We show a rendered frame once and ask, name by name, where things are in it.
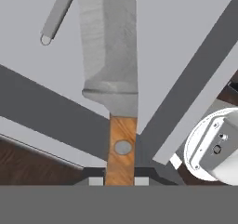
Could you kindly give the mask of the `grey cupboard door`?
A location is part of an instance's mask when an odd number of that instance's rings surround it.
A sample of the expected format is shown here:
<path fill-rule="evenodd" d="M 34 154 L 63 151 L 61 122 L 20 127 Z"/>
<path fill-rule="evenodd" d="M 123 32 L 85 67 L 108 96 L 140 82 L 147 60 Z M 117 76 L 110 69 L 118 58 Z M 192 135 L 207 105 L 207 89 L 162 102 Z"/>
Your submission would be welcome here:
<path fill-rule="evenodd" d="M 207 109 L 216 99 L 223 87 L 228 84 L 238 70 L 238 42 L 223 60 L 219 68 L 209 79 L 204 89 L 185 112 L 172 133 L 165 140 L 162 147 L 153 156 L 153 160 L 166 165 L 173 154 L 178 150 L 192 129 L 201 120 Z"/>
<path fill-rule="evenodd" d="M 139 124 L 148 124 L 231 0 L 137 0 Z M 25 125 L 53 113 L 107 110 L 84 99 L 79 6 L 73 2 L 55 39 L 40 32 L 55 0 L 0 0 L 0 115 Z"/>
<path fill-rule="evenodd" d="M 68 165 L 104 168 L 106 161 L 0 116 L 0 138 Z"/>

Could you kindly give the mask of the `wooden-handled kitchen knife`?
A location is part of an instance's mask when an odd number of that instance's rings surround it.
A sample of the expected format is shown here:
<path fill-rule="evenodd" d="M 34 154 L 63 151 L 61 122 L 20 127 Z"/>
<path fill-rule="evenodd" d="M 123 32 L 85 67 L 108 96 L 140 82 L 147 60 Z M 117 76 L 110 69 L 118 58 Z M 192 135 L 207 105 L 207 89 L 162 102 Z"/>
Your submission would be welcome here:
<path fill-rule="evenodd" d="M 139 116 L 137 0 L 78 0 L 86 99 L 110 114 L 107 186 L 132 186 Z"/>

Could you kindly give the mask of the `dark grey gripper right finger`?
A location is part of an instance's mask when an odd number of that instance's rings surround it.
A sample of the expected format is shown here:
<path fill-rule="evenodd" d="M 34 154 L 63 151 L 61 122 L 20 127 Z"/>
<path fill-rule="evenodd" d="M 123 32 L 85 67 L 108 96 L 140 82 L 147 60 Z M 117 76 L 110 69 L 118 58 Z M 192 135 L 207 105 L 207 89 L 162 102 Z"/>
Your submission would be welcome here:
<path fill-rule="evenodd" d="M 170 181 L 160 177 L 154 168 L 136 167 L 134 184 L 136 186 L 169 185 Z"/>

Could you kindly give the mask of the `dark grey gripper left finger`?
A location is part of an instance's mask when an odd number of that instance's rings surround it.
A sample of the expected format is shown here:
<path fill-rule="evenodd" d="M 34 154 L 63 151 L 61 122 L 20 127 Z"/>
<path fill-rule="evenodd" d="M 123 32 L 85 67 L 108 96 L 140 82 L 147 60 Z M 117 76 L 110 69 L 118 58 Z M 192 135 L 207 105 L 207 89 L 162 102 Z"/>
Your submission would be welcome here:
<path fill-rule="evenodd" d="M 86 167 L 82 171 L 82 176 L 76 182 L 81 186 L 103 186 L 105 169 L 103 167 Z"/>

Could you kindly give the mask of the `white round object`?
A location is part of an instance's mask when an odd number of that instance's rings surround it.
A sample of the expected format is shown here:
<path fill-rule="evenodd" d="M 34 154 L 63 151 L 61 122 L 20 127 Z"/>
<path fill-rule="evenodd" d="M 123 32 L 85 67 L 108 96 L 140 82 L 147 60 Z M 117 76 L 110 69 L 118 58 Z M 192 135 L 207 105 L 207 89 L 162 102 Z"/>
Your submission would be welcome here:
<path fill-rule="evenodd" d="M 204 117 L 188 136 L 183 159 L 196 178 L 238 186 L 238 108 Z"/>

